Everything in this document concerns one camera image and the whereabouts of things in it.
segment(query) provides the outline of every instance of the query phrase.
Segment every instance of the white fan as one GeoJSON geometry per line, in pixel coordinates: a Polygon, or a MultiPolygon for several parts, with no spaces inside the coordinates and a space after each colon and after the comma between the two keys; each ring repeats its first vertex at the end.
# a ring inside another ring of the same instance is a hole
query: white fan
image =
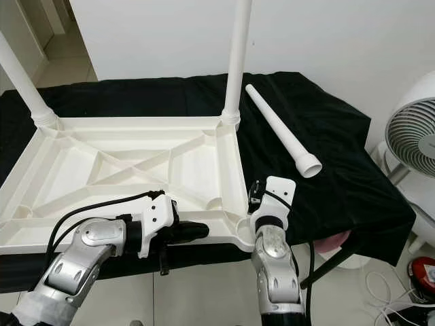
{"type": "Polygon", "coordinates": [[[417,214],[417,238],[435,247],[435,71],[421,78],[402,99],[372,157],[408,199],[417,214]]]}

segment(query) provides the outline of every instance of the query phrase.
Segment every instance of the white pipe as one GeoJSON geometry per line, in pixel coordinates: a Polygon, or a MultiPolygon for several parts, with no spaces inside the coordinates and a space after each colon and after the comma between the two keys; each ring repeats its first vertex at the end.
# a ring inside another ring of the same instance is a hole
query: white pipe
{"type": "Polygon", "coordinates": [[[245,66],[251,5],[252,0],[237,0],[234,28],[232,30],[228,80],[226,82],[225,105],[221,116],[224,124],[234,124],[237,127],[240,123],[240,91],[245,66]]]}
{"type": "Polygon", "coordinates": [[[425,243],[426,241],[422,237],[416,237],[414,241],[412,241],[412,243],[409,245],[409,253],[412,255],[415,254],[425,243]]]}
{"type": "Polygon", "coordinates": [[[387,177],[393,185],[398,185],[410,172],[411,170],[406,165],[399,163],[387,177]]]}
{"type": "Polygon", "coordinates": [[[279,119],[278,115],[251,84],[246,85],[245,89],[266,121],[272,127],[273,131],[275,131],[279,140],[293,157],[299,173],[304,178],[311,178],[319,173],[321,170],[320,161],[305,149],[296,136],[287,128],[281,119],[279,119]]]}
{"type": "Polygon", "coordinates": [[[2,32],[0,32],[0,64],[27,104],[35,125],[37,127],[56,128],[57,115],[39,95],[2,32]]]}

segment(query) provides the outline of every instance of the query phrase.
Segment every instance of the table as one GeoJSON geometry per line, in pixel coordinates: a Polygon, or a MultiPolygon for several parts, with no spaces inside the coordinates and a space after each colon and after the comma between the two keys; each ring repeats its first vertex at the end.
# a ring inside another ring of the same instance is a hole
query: table
{"type": "MultiPolygon", "coordinates": [[[[299,73],[244,74],[277,115],[324,168],[304,179],[294,161],[246,93],[242,93],[237,133],[247,189],[269,175],[295,180],[293,213],[286,240],[295,245],[352,230],[333,258],[310,282],[353,253],[396,265],[415,220],[400,192],[387,180],[364,144],[370,118],[324,92],[299,73]]],[[[219,115],[224,106],[226,75],[190,78],[110,80],[39,90],[60,117],[219,115]]],[[[14,90],[0,97],[0,182],[17,161],[35,127],[29,110],[14,90]]],[[[232,244],[171,247],[171,268],[249,259],[232,244]]],[[[0,256],[0,292],[23,291],[39,276],[43,254],[0,256]]],[[[158,255],[105,262],[100,278],[159,269],[158,255]]]]}

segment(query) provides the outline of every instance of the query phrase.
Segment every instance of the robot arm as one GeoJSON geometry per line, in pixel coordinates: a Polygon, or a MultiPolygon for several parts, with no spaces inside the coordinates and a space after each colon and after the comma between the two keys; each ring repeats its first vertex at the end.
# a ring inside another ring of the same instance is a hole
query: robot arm
{"type": "Polygon", "coordinates": [[[266,185],[257,181],[249,192],[251,228],[256,235],[252,262],[257,274],[257,290],[262,324],[306,325],[302,293],[292,252],[285,241],[287,216],[295,183],[268,177],[266,185]]]}
{"type": "MultiPolygon", "coordinates": [[[[159,246],[161,252],[166,245],[203,238],[209,233],[205,224],[180,222],[176,203],[164,194],[145,201],[140,220],[132,221],[128,216],[83,222],[68,249],[54,259],[5,325],[68,326],[97,279],[101,264],[109,257],[136,252],[143,258],[149,255],[151,245],[159,246]]],[[[167,274],[163,261],[161,272],[167,274]]]]}
{"type": "MultiPolygon", "coordinates": [[[[292,252],[285,241],[295,188],[292,180],[269,177],[265,185],[257,181],[249,194],[256,238],[252,261],[265,326],[306,325],[292,252]]],[[[0,318],[0,324],[68,326],[109,257],[127,252],[144,258],[150,247],[157,246],[160,273],[167,274],[166,246],[204,238],[208,233],[203,223],[179,221],[176,203],[163,193],[145,201],[139,220],[133,221],[131,215],[88,219],[75,230],[71,245],[54,259],[34,291],[23,297],[6,321],[0,318]]]]}

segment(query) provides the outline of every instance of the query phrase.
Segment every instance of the doorway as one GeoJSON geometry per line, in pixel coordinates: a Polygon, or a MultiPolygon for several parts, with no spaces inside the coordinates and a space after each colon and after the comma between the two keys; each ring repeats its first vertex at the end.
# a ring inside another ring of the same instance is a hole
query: doorway
{"type": "Polygon", "coordinates": [[[69,0],[20,0],[48,64],[39,88],[96,82],[86,46],[69,0]]]}

